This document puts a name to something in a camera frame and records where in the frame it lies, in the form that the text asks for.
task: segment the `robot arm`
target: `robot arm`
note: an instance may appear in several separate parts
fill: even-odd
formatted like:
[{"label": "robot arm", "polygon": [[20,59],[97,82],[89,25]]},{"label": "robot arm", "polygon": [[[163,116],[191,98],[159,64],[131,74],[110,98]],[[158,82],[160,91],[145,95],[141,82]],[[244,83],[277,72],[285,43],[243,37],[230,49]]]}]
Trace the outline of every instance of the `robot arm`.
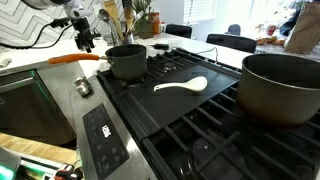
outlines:
[{"label": "robot arm", "polygon": [[71,19],[75,30],[79,31],[75,37],[78,49],[85,49],[88,53],[94,48],[94,36],[90,32],[90,25],[86,16],[92,13],[83,8],[81,0],[21,0],[33,9],[43,10],[49,7],[64,6],[68,18]]}]

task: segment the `small saucepan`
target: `small saucepan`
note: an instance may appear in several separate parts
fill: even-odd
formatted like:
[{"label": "small saucepan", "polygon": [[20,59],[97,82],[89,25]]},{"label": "small saucepan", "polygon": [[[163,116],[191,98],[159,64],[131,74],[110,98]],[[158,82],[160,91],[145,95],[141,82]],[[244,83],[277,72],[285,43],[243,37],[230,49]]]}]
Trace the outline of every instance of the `small saucepan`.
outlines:
[{"label": "small saucepan", "polygon": [[106,56],[94,54],[69,54],[49,59],[50,64],[79,60],[107,60],[112,74],[119,80],[131,81],[147,72],[147,48],[138,44],[122,45],[106,51]]},{"label": "small saucepan", "polygon": [[297,127],[320,109],[320,63],[300,57],[246,57],[237,104],[253,120],[273,127]]}]

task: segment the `orange pot handle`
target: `orange pot handle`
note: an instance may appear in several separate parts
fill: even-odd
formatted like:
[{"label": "orange pot handle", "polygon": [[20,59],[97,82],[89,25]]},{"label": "orange pot handle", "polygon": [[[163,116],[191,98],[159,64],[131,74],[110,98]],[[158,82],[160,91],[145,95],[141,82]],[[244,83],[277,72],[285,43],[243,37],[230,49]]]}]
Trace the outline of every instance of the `orange pot handle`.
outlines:
[{"label": "orange pot handle", "polygon": [[62,62],[74,62],[74,61],[79,61],[79,60],[95,60],[98,61],[100,57],[95,54],[69,54],[65,56],[59,56],[59,57],[54,57],[50,58],[48,61],[50,64],[58,64]]}]

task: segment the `oven door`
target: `oven door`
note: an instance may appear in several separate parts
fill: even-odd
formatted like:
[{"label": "oven door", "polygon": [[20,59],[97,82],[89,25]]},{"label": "oven door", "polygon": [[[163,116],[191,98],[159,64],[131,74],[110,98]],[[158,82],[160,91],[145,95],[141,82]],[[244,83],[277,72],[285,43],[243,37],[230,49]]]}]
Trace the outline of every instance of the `oven door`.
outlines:
[{"label": "oven door", "polygon": [[52,145],[76,138],[34,70],[0,77],[0,132]]}]

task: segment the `oven handle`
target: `oven handle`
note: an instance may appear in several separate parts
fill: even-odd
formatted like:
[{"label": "oven handle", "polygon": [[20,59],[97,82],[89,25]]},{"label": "oven handle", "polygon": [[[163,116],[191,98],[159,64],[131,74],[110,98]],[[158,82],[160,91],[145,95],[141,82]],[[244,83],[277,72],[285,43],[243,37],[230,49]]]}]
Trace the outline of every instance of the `oven handle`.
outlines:
[{"label": "oven handle", "polygon": [[28,86],[30,84],[33,84],[36,82],[36,79],[34,77],[29,77],[20,81],[16,81],[13,83],[9,83],[3,86],[0,86],[0,93],[8,92],[14,89],[18,89],[24,86]]}]

